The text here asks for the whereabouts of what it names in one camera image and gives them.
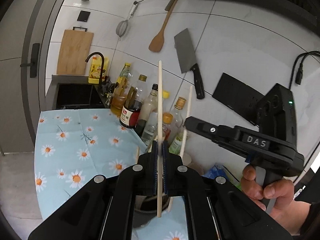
daisy pattern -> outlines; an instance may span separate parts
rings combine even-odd
[[[82,161],[90,157],[90,152],[88,151],[88,149],[86,150],[80,149],[79,151],[77,151],[77,154],[79,156],[79,160],[82,160]]]
[[[110,138],[109,138],[109,143],[110,143],[111,145],[115,145],[115,146],[118,147],[118,146],[121,144],[121,142],[122,142],[122,140],[120,140],[119,137],[110,137]]]
[[[55,152],[55,149],[53,148],[52,145],[43,145],[41,148],[41,152],[42,152],[42,155],[45,155],[46,157],[48,157]]]
[[[166,236],[164,240],[186,240],[183,237],[183,234],[176,231],[174,234],[172,232],[169,232],[170,236]]]
[[[65,131],[59,131],[57,132],[57,139],[59,141],[65,141],[69,137],[69,133]]]
[[[91,126],[89,126],[89,127],[87,127],[85,130],[86,130],[87,132],[92,132],[92,131],[94,130],[94,128],[91,127]]]
[[[42,175],[40,172],[35,174],[35,183],[36,183],[36,191],[40,192],[41,190],[44,190],[44,188],[47,186],[47,179],[44,175]]]
[[[97,120],[99,119],[99,116],[98,116],[97,114],[94,114],[94,115],[92,116],[92,119],[93,119],[94,121],[97,121]]]
[[[89,146],[96,145],[97,143],[98,143],[98,136],[96,135],[89,140]]]
[[[72,172],[71,175],[69,175],[69,180],[66,180],[66,182],[71,183],[70,187],[81,188],[84,185],[83,181],[85,179],[85,176],[81,174],[82,174],[82,171],[76,170],[75,172]]]
[[[120,132],[122,132],[122,133],[128,132],[128,129],[125,128],[125,127],[123,127],[122,125],[118,125],[118,130],[119,130]]]
[[[72,121],[70,116],[66,116],[61,120],[61,123],[70,123]]]
[[[39,123],[45,123],[45,122],[47,122],[47,119],[45,117],[39,118]]]
[[[113,171],[113,174],[118,173],[118,175],[121,173],[121,171],[123,171],[127,167],[127,165],[124,164],[122,160],[120,161],[115,160],[115,161],[109,162],[109,165],[110,165],[110,170]]]
[[[58,169],[57,170],[57,176],[59,179],[64,179],[64,177],[66,176],[65,172],[63,169]]]

bottle label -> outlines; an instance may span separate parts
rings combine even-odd
[[[137,124],[139,113],[140,111],[132,111],[123,106],[120,121],[124,126],[134,128]]]
[[[181,150],[182,141],[179,141],[177,138],[172,142],[169,147],[169,152],[173,154],[179,154]]]

das logo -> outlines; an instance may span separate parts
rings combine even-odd
[[[244,134],[242,141],[265,150],[268,150],[270,145],[270,141],[249,134]]]

finger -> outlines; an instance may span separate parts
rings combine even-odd
[[[275,208],[284,209],[293,200],[294,184],[291,180],[281,179],[266,186],[263,195],[265,198],[277,198]]]
[[[263,211],[266,211],[266,206],[260,202],[259,200],[257,199],[254,199],[254,198],[250,198],[254,203],[256,203],[256,205],[261,208]]]
[[[255,180],[255,178],[256,178],[256,170],[252,165],[249,164],[243,169],[242,175],[247,180]]]
[[[262,187],[258,185],[254,180],[247,180],[242,177],[241,188],[248,197],[254,199],[263,199]]]

wooden cutting board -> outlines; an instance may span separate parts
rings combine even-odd
[[[61,42],[57,75],[84,75],[93,33],[65,30]]]

